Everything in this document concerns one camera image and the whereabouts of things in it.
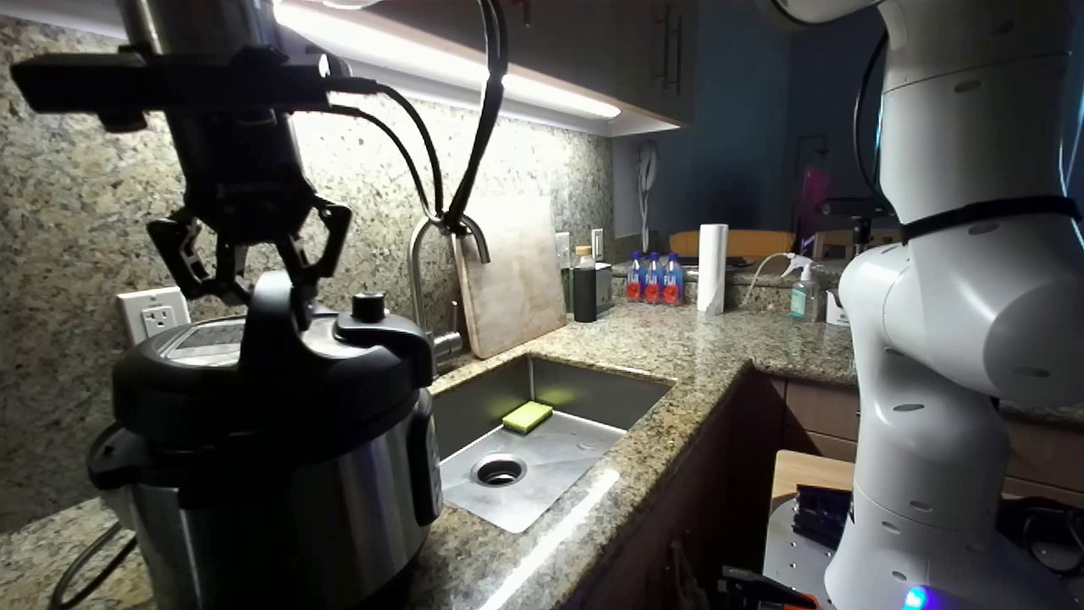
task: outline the water bottle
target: water bottle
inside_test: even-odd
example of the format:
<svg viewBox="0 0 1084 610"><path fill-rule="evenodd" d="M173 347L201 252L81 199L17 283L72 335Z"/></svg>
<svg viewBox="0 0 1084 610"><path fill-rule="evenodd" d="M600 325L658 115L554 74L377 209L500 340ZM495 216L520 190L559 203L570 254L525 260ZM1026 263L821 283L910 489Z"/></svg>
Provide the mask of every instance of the water bottle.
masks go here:
<svg viewBox="0 0 1084 610"><path fill-rule="evenodd" d="M663 263L649 252L648 270L642 270L642 303L662 304L663 303Z"/></svg>
<svg viewBox="0 0 1084 610"><path fill-rule="evenodd" d="M685 304L685 269L675 254L663 263L663 304Z"/></svg>
<svg viewBox="0 0 1084 610"><path fill-rule="evenodd" d="M629 275L624 278L624 297L642 303L642 252L638 252L629 260Z"/></svg>

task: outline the electrical outlet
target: electrical outlet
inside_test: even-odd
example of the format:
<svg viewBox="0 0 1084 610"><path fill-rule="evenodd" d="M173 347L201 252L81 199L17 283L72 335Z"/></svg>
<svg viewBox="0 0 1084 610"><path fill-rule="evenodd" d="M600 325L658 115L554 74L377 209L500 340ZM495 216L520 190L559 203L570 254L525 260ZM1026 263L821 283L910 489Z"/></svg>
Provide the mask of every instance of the electrical outlet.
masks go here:
<svg viewBox="0 0 1084 610"><path fill-rule="evenodd" d="M149 293L122 293L116 295L116 303L122 304L132 347L149 335L159 335L169 325L191 321L191 303L179 295L177 286L149 289Z"/></svg>

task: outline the kitchen counter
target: kitchen counter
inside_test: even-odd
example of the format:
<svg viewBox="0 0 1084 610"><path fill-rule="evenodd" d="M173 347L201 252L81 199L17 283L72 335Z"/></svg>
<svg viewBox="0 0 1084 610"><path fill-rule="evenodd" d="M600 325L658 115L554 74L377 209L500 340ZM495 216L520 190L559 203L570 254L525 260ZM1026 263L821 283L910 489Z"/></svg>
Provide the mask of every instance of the kitchen counter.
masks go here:
<svg viewBox="0 0 1084 610"><path fill-rule="evenodd" d="M822 293L834 293L839 286L848 260L831 258L814 263L814 278ZM624 297L629 263L613 263L613 295ZM784 275L786 258L759 263L729 263L726 270L726 304L741 313L786 313L789 293L796 286L796 275ZM685 263L689 275L689 297L699 295L699 263Z"/></svg>
<svg viewBox="0 0 1084 610"><path fill-rule="evenodd" d="M654 481L750 364L764 373L855 383L848 328L798 325L762 313L699 316L694 309L619 304L600 321L570 321L504 356L466 364L441 377L432 393L520 353L658 377L670 383L670 393L525 536L444 510L420 553L411 608L559 608L607 557L604 549L624 536ZM0 608L45 608L72 557L107 522L102 503L85 503L0 536ZM138 553L94 601L94 608L149 601Z"/></svg>

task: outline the cabinet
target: cabinet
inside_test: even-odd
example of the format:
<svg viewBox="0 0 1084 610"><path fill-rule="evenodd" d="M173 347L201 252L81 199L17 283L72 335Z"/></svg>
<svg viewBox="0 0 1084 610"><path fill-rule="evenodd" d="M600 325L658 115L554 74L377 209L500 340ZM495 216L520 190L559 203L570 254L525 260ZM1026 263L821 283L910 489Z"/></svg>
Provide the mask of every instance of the cabinet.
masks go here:
<svg viewBox="0 0 1084 610"><path fill-rule="evenodd" d="M772 383L750 368L658 481L567 608L682 608L675 553L699 582L717 566L762 566L779 447L806 447Z"/></svg>
<svg viewBox="0 0 1084 610"><path fill-rule="evenodd" d="M379 0L369 11L482 50L472 0ZM500 0L500 11L513 66L675 123L689 115L694 0Z"/></svg>
<svg viewBox="0 0 1084 610"><path fill-rule="evenodd" d="M1007 418L1011 494L1084 505L1084 432ZM746 368L567 608L682 608L682 568L762 568L777 450L855 461L856 390Z"/></svg>

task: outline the under-cabinet light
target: under-cabinet light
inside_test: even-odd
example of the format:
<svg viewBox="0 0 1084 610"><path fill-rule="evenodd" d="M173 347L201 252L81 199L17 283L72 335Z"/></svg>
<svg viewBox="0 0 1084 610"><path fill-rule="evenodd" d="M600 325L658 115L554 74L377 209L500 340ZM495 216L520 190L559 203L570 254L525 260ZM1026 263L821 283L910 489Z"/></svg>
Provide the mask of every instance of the under-cabinet light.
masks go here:
<svg viewBox="0 0 1084 610"><path fill-rule="evenodd" d="M339 14L301 2L277 2L277 20L299 31L301 39L325 43L335 53L377 66L382 72L401 72L455 88L482 88L482 83L487 79L483 57L476 50L411 39L406 28L393 28L365 11ZM504 74L504 96L520 105L537 105L583 118L619 115L619 110L604 98L594 98L559 83L520 74L516 69Z"/></svg>

